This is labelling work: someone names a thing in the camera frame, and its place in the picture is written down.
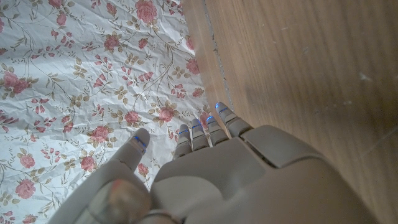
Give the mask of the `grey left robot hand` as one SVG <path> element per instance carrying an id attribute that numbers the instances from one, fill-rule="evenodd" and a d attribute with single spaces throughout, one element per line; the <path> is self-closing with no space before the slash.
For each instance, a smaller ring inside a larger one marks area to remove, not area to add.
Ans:
<path id="1" fill-rule="evenodd" d="M 82 183 L 51 223 L 376 223 L 317 150 L 223 103 L 181 125 L 172 161 L 146 187 L 134 174 L 149 145 L 138 129 Z"/>

